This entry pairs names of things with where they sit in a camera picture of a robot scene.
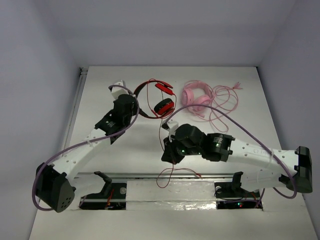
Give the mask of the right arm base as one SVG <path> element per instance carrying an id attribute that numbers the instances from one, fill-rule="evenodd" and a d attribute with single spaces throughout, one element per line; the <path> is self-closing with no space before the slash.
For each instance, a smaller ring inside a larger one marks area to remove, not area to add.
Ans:
<path id="1" fill-rule="evenodd" d="M 257 209 L 263 210 L 261 197 L 263 191 L 248 191 L 243 188 L 242 171 L 233 174 L 215 174 L 214 197 L 217 200 L 219 210 Z"/>

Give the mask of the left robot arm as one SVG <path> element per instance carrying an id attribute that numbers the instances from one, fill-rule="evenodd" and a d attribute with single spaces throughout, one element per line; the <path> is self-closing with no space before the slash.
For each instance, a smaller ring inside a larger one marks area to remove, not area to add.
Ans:
<path id="1" fill-rule="evenodd" d="M 111 193 L 112 180 L 100 171 L 93 190 L 78 173 L 101 151 L 110 147 L 137 120 L 140 112 L 138 99 L 133 93 L 120 94 L 113 108 L 102 117 L 85 140 L 61 150 L 41 163 L 32 185 L 32 201 L 40 211 L 61 213 L 78 209 L 89 195 L 106 197 Z"/>

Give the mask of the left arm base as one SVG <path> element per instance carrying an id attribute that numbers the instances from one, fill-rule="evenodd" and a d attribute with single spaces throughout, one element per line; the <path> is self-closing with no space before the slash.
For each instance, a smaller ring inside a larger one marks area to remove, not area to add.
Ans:
<path id="1" fill-rule="evenodd" d="M 126 182 L 113 182 L 105 173 L 95 171 L 94 174 L 99 176 L 104 185 L 97 193 L 90 193 L 83 196 L 79 202 L 81 210 L 126 210 Z"/>

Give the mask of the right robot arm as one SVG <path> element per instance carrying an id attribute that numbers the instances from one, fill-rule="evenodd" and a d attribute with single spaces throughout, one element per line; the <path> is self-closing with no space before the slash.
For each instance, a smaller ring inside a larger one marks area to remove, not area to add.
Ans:
<path id="1" fill-rule="evenodd" d="M 164 123 L 161 160 L 173 165 L 186 156 L 201 156 L 210 162 L 246 164 L 258 167 L 255 173 L 240 170 L 234 173 L 231 192 L 238 197 L 264 188 L 286 187 L 291 191 L 310 194 L 313 191 L 310 150 L 299 146 L 282 150 L 254 145 L 222 133 L 204 133 L 190 124 Z"/>

